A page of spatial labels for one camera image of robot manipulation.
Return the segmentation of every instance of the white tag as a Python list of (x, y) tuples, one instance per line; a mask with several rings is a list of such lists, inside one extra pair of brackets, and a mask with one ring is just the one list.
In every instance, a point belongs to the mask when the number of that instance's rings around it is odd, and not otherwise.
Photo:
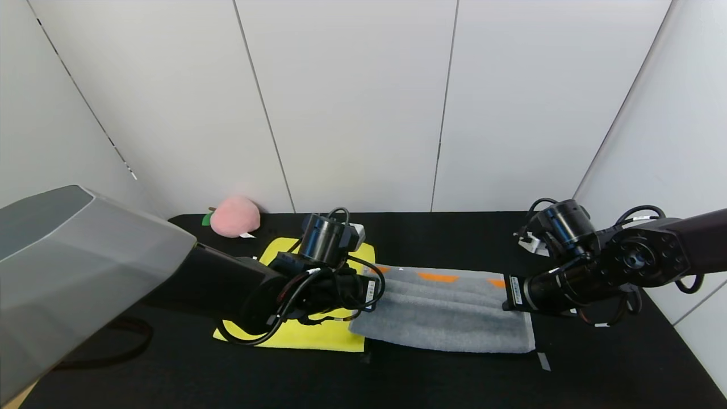
[(545, 353), (538, 352), (538, 359), (540, 360), (540, 366), (543, 368), (543, 370), (550, 372), (550, 362), (547, 361)]
[(513, 298), (516, 304), (523, 305), (523, 296), (520, 295), (520, 282), (517, 277), (510, 277), (510, 284), (513, 287)]
[(369, 281), (369, 287), (366, 289), (366, 302), (374, 299), (374, 290), (376, 290), (376, 282)]

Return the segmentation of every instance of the pink peach plush toy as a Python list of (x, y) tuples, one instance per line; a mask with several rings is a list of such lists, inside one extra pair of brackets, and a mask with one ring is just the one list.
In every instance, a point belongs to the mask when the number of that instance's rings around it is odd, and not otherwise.
[(260, 211), (246, 197), (228, 197), (212, 213), (209, 225), (220, 236), (240, 237), (260, 227)]

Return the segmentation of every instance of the cable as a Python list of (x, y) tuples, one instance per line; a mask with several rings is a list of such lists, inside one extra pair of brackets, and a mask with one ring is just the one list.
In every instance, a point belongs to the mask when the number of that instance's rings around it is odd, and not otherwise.
[(634, 303), (631, 304), (631, 300), (627, 298), (627, 307), (629, 314), (631, 315), (638, 315), (641, 312), (641, 309), (643, 308), (643, 301), (641, 300), (641, 289), (636, 288), (636, 290), (633, 291), (634, 293)]
[(636, 212), (640, 212), (641, 210), (653, 210), (654, 212), (659, 215), (659, 218), (665, 218), (666, 215), (664, 214), (664, 210), (659, 209), (656, 206), (652, 206), (649, 204), (642, 204), (641, 206), (632, 207), (629, 210), (626, 211), (626, 213), (622, 214), (619, 220), (616, 221), (616, 225), (622, 223), (626, 220), (627, 217), (631, 216), (632, 214)]
[(594, 323), (591, 322), (590, 319), (586, 316), (585, 312), (583, 311), (583, 308), (578, 308), (578, 317), (580, 317), (583, 322), (585, 322), (587, 325), (590, 325), (591, 327), (613, 327), (615, 324), (619, 323), (626, 314), (626, 311), (629, 310), (628, 306), (628, 295), (624, 294), (621, 296), (621, 301), (619, 302), (619, 306), (616, 309), (616, 313), (614, 316), (608, 321), (608, 322), (602, 322), (602, 323)]
[(525, 214), (525, 220), (530, 222), (530, 217), (532, 216), (532, 213), (535, 212), (535, 207), (543, 202), (549, 202), (549, 203), (553, 203), (553, 204), (558, 203), (558, 201), (555, 199), (551, 199), (549, 197), (541, 197), (540, 199), (533, 202), (533, 204), (531, 204), (530, 209), (528, 209), (527, 214)]
[(515, 233), (516, 236), (520, 237), (521, 239), (524, 239), (526, 237), (526, 232), (528, 231), (528, 225), (530, 224), (530, 221), (535, 216), (535, 207), (543, 202), (549, 202), (549, 203), (558, 203), (557, 200), (551, 199), (549, 197), (541, 197), (540, 199), (533, 202), (533, 204), (528, 209), (528, 212), (525, 214), (525, 224), (520, 227), (520, 230), (518, 230), (517, 233)]
[(285, 283), (285, 285), (283, 286), (283, 289), (280, 290), (280, 293), (278, 294), (276, 302), (282, 303), (283, 300), (285, 300), (285, 296), (288, 294), (288, 291), (290, 291), (290, 289), (293, 287), (293, 285), (297, 284), (300, 280), (302, 280), (304, 278), (308, 278), (308, 273), (298, 274), (297, 276), (293, 277), (292, 280)]
[(286, 251), (286, 253), (293, 253), (293, 250), (295, 250), (296, 247), (300, 246), (300, 242), (301, 242), (301, 239), (296, 240), (295, 243), (293, 244), (293, 246), (290, 247), (288, 249), (288, 251)]
[[(339, 275), (344, 275), (344, 274), (339, 273), (338, 272), (338, 269), (333, 274), (333, 283), (336, 286), (336, 298), (337, 298), (337, 301), (341, 305), (342, 308), (345, 308), (345, 309), (357, 309), (358, 308), (358, 304), (356, 304), (356, 300), (355, 299), (354, 299), (354, 305), (351, 305), (346, 300), (344, 300), (343, 299), (343, 296), (341, 295), (341, 282), (339, 281)], [(356, 293), (357, 294), (362, 294), (363, 293), (363, 286), (361, 285), (361, 279), (356, 274), (356, 271), (355, 270), (349, 270), (349, 273), (346, 274), (346, 275), (353, 276), (354, 282), (356, 283)], [(349, 293), (346, 293), (346, 295), (349, 298), (353, 298), (353, 297), (351, 297), (351, 294), (349, 294)]]
[(349, 322), (355, 320), (359, 315), (361, 315), (361, 310), (356, 310), (353, 314), (349, 315), (348, 317), (344, 318), (338, 318), (338, 317), (332, 317), (327, 316), (320, 319), (310, 319), (308, 317), (299, 318), (298, 322), (300, 322), (303, 325), (318, 325), (322, 324), (325, 321), (338, 321), (338, 322)]
[(691, 287), (687, 287), (684, 285), (683, 282), (681, 282), (681, 279), (678, 279), (675, 281), (677, 283), (677, 287), (679, 287), (679, 291), (685, 294), (694, 294), (697, 291), (699, 291), (700, 288), (702, 288), (702, 283), (704, 282), (704, 274), (697, 274), (694, 276), (694, 283), (691, 285)]
[(378, 300), (381, 299), (381, 296), (384, 295), (384, 290), (386, 289), (386, 279), (384, 278), (384, 273), (381, 272), (381, 270), (376, 267), (374, 264), (371, 264), (370, 262), (366, 260), (361, 260), (358, 257), (354, 257), (352, 255), (348, 255), (348, 259), (351, 261), (355, 261), (356, 263), (360, 263), (365, 265), (366, 267), (369, 267), (371, 270), (374, 270), (374, 273), (376, 273), (377, 276), (379, 276), (379, 290), (376, 292), (374, 297), (367, 303), (362, 303), (357, 305), (355, 308), (349, 308), (349, 309), (364, 309), (367, 306), (374, 305)]
[(625, 226), (628, 223), (633, 223), (635, 221), (656, 220), (656, 219), (660, 219), (660, 217), (659, 216), (638, 216), (635, 218), (624, 219), (623, 221), (614, 224), (612, 227)]
[(331, 218), (333, 216), (333, 214), (338, 213), (338, 212), (344, 212), (344, 214), (346, 214), (345, 223), (346, 223), (346, 226), (348, 226), (348, 224), (349, 224), (348, 221), (351, 217), (351, 214), (348, 212), (348, 209), (346, 209), (345, 207), (336, 207), (335, 209), (328, 212), (328, 215), (326, 217)]
[(53, 370), (81, 370), (105, 368), (107, 366), (120, 364), (133, 360), (149, 348), (151, 339), (154, 337), (154, 329), (143, 319), (133, 317), (119, 317), (111, 321), (106, 328), (111, 330), (122, 330), (130, 333), (144, 335), (144, 341), (134, 348), (111, 357), (97, 358), (93, 360), (64, 361), (56, 365)]
[(280, 326), (283, 324), (283, 322), (286, 320), (285, 316), (288, 314), (288, 310), (291, 306), (295, 303), (295, 301), (298, 299), (298, 296), (300, 293), (308, 286), (311, 282), (314, 282), (321, 273), (323, 273), (324, 270), (322, 269), (310, 269), (306, 271), (309, 273), (308, 278), (306, 278), (299, 286), (295, 289), (293, 292), (293, 295), (290, 296), (290, 299), (285, 304), (281, 305), (280, 308), (278, 308), (278, 311), (276, 312), (276, 318), (275, 318), (275, 324), (273, 324), (273, 327), (268, 331), (268, 333), (264, 334), (263, 336), (256, 338), (256, 339), (241, 339), (237, 338), (236, 336), (230, 334), (229, 331), (227, 331), (227, 328), (225, 327), (225, 323), (220, 319), (217, 324), (217, 329), (220, 331), (220, 334), (222, 334), (222, 337), (227, 340), (228, 342), (231, 342), (232, 344), (238, 344), (238, 345), (247, 345), (247, 346), (256, 346), (260, 345), (263, 342), (267, 341), (268, 339), (272, 338), (273, 335), (278, 331)]

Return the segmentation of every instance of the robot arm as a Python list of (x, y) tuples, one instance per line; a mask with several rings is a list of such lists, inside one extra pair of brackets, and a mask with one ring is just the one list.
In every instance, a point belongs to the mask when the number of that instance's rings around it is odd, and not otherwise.
[[(251, 335), (265, 334), (244, 341), (222, 332), (228, 341), (245, 345), (266, 341), (286, 319), (315, 325), (320, 322), (309, 319), (311, 314), (338, 308), (371, 311), (382, 295), (383, 275), (373, 265), (369, 268), (379, 274), (377, 279), (357, 275), (346, 264), (350, 259), (367, 264), (348, 254), (363, 242), (363, 226), (336, 221), (329, 213), (306, 216), (303, 229), (301, 240), (269, 266), (198, 243), (177, 272), (142, 302), (225, 319)], [(294, 254), (296, 247), (300, 250)]]
[[(658, 216), (624, 229), (646, 219), (628, 218), (639, 210), (654, 210)], [(545, 244), (558, 268), (532, 277), (506, 277), (507, 310), (563, 314), (576, 309), (584, 318), (583, 307), (606, 298), (626, 299), (638, 291), (634, 286), (676, 282), (683, 292), (695, 293), (705, 274), (727, 271), (727, 209), (676, 219), (665, 218), (657, 207), (637, 207), (602, 231), (593, 228), (575, 200), (530, 216), (518, 233), (520, 242)], [(688, 275), (696, 277), (692, 287), (680, 281)]]
[[(339, 211), (344, 222), (334, 218)], [(0, 405), (140, 299), (261, 335), (223, 334), (245, 345), (264, 342), (286, 319), (315, 325), (333, 318), (310, 319), (314, 313), (371, 311), (383, 275), (373, 265), (378, 278), (357, 275), (346, 263), (367, 264), (348, 254), (364, 240), (363, 227), (340, 208), (309, 215), (303, 229), (298, 254), (279, 253), (265, 266), (80, 186), (1, 208)]]

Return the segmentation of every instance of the cloth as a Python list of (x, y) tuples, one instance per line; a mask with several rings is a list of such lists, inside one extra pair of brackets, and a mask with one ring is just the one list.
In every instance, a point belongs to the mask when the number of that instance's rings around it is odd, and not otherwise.
[[(269, 264), (278, 252), (286, 252), (295, 243), (295, 239), (280, 238), (270, 243), (268, 248), (260, 257), (260, 263)], [(370, 263), (375, 262), (374, 248), (371, 245), (363, 243), (361, 248), (355, 253), (351, 253), (355, 257)], [(348, 265), (356, 269), (359, 274), (363, 272), (363, 266), (352, 261)], [(326, 314), (314, 314), (312, 319), (322, 318), (326, 315), (344, 318), (352, 314), (347, 309), (336, 309)], [(230, 334), (241, 339), (255, 339), (259, 335), (249, 335), (240, 329), (237, 325), (229, 321), (224, 321), (225, 328)], [(216, 339), (224, 341), (219, 330), (214, 330), (212, 335)], [(269, 348), (293, 348), (293, 349), (326, 349), (330, 351), (341, 352), (363, 352), (364, 337), (349, 332), (348, 322), (325, 321), (320, 325), (302, 325), (297, 320), (289, 320), (281, 325), (278, 332), (266, 342), (260, 344)]]
[(507, 294), (501, 274), (379, 267), (386, 291), (374, 311), (350, 323), (351, 332), (448, 352), (517, 354), (535, 348), (530, 314), (502, 310)]

